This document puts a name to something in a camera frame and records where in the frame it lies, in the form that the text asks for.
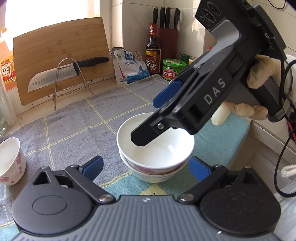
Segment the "right gloved hand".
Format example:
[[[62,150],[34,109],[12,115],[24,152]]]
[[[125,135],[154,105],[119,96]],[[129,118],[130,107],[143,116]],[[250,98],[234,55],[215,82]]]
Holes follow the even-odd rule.
[[[263,55],[257,55],[258,63],[250,69],[247,78],[248,87],[257,89],[261,87],[268,78],[272,78],[277,85],[281,80],[281,65],[277,59],[269,58]],[[295,65],[287,73],[284,92],[288,98],[295,104]],[[260,105],[249,105],[246,103],[235,104],[224,101],[211,117],[211,122],[215,126],[224,123],[231,112],[238,116],[243,116],[256,121],[267,119],[268,110]]]

